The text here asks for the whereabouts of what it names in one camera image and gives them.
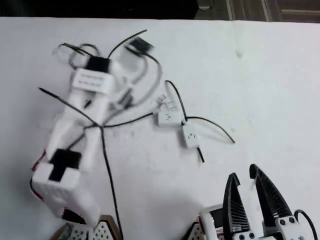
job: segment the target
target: white label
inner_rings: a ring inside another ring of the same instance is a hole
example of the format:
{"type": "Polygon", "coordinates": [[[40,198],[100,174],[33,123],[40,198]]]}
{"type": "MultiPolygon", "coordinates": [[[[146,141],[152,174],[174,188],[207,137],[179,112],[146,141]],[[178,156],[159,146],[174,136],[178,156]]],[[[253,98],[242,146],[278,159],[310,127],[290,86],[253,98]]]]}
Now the white label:
{"type": "Polygon", "coordinates": [[[107,95],[113,90],[114,80],[115,78],[108,73],[78,68],[72,86],[77,89],[107,95]]]}

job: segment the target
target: power outlet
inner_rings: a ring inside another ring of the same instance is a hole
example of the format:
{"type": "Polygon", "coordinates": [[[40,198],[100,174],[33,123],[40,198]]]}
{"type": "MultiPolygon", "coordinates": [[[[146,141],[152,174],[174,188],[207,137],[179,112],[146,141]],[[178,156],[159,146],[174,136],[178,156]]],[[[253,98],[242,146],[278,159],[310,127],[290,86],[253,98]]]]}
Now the power outlet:
{"type": "Polygon", "coordinates": [[[177,127],[181,125],[181,116],[177,111],[163,110],[158,112],[159,127],[177,127]]]}
{"type": "Polygon", "coordinates": [[[182,134],[187,148],[198,148],[200,146],[198,135],[190,124],[182,126],[182,134]]]}

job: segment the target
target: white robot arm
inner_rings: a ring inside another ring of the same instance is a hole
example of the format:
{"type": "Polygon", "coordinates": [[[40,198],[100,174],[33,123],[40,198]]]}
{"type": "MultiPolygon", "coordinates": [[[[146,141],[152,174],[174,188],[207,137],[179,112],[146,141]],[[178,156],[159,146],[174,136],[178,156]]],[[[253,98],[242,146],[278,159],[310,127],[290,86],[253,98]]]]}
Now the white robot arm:
{"type": "Polygon", "coordinates": [[[131,92],[135,83],[132,81],[137,79],[139,61],[143,61],[137,54],[144,55],[151,47],[136,38],[126,46],[128,48],[130,50],[125,50],[118,61],[92,56],[84,68],[75,70],[66,102],[87,117],[66,106],[50,136],[46,161],[41,161],[34,169],[30,181],[32,191],[56,217],[68,222],[95,227],[101,216],[99,206],[85,187],[100,146],[101,128],[84,130],[86,146],[81,152],[66,148],[66,136],[75,126],[86,127],[92,123],[103,126],[115,111],[133,100],[131,92]]]}

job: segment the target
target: white table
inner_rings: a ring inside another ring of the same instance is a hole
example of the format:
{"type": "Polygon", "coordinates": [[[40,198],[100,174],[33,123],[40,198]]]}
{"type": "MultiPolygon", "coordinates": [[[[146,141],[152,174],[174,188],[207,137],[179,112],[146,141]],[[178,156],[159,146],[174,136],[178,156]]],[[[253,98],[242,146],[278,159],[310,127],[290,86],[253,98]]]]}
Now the white table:
{"type": "MultiPolygon", "coordinates": [[[[244,21],[0,19],[0,235],[44,240],[62,224],[30,193],[30,167],[64,108],[41,93],[68,95],[71,68],[52,51],[63,42],[92,43],[107,55],[125,37],[148,29],[165,79],[178,87],[189,115],[207,117],[234,137],[190,120],[206,160],[182,147],[177,130],[152,118],[105,131],[124,236],[178,240],[203,207],[219,204],[236,172],[251,227],[262,214],[249,166],[256,163],[292,211],[304,209],[320,229],[320,25],[244,21]]],[[[153,81],[155,66],[148,74],[153,81]]],[[[164,84],[122,122],[155,106],[164,84]]],[[[92,189],[104,214],[114,214],[102,158],[92,189]]]]}

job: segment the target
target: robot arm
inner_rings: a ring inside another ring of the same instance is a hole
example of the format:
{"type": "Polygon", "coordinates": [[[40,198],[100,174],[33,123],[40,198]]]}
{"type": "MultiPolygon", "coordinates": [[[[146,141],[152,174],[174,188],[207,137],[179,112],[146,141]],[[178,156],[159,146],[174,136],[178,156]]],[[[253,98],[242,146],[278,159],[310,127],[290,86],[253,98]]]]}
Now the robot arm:
{"type": "Polygon", "coordinates": [[[250,166],[249,173],[250,178],[255,180],[263,215],[263,236],[258,237],[250,227],[238,191],[240,182],[237,175],[232,173],[226,183],[223,206],[208,207],[200,211],[199,222],[205,239],[304,240],[305,234],[298,219],[293,216],[286,201],[268,176],[255,164],[250,166]]]}

